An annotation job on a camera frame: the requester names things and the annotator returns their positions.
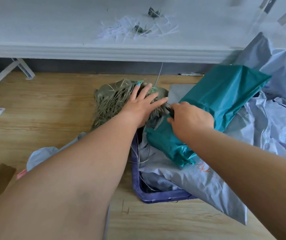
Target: gray cord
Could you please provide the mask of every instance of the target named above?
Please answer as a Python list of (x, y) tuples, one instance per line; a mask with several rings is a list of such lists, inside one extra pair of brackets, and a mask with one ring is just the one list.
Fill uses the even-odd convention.
[(163, 67), (163, 62), (162, 62), (161, 69), (160, 69), (159, 75), (157, 76), (157, 79), (156, 79), (156, 81), (155, 81), (154, 86), (156, 86), (157, 81), (159, 80), (159, 77), (160, 77), (160, 74), (161, 74), (162, 67)]

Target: black-handled tool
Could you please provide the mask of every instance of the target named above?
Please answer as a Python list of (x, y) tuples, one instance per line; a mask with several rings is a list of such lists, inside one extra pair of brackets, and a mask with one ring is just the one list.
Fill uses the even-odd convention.
[(174, 110), (171, 109), (171, 105), (166, 103), (165, 108), (167, 109), (167, 111), (169, 111), (169, 115), (174, 118)]

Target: right forearm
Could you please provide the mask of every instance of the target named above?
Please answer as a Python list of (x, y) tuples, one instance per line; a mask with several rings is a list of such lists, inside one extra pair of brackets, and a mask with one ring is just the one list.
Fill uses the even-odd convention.
[(285, 237), (286, 160), (213, 129), (198, 129), (186, 144), (239, 196), (276, 237)]

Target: teal plastic bag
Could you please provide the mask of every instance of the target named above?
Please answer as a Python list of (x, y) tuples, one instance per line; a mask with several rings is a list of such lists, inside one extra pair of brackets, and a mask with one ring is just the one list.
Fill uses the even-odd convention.
[[(205, 74), (182, 99), (214, 118), (214, 129), (223, 132), (237, 111), (268, 82), (271, 76), (241, 65), (218, 65)], [(183, 167), (199, 157), (181, 142), (166, 121), (153, 130), (146, 128), (149, 144)]]

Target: hand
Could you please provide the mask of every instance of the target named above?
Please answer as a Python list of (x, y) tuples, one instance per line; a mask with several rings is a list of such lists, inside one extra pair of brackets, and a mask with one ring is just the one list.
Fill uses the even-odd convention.
[(168, 118), (167, 121), (172, 125), (176, 137), (184, 143), (200, 129), (214, 129), (213, 116), (203, 109), (188, 102), (172, 104), (171, 108), (174, 110), (174, 119)]
[(148, 91), (152, 88), (152, 84), (150, 83), (146, 85), (137, 96), (140, 87), (141, 84), (137, 84), (135, 86), (128, 102), (124, 105), (120, 112), (122, 114), (127, 114), (126, 116), (128, 118), (133, 119), (135, 123), (137, 123), (138, 128), (145, 125), (145, 122), (148, 120), (150, 113), (153, 110), (166, 103), (168, 100), (167, 97), (164, 97), (155, 101), (154, 103), (151, 103), (159, 94), (156, 92), (145, 97)]

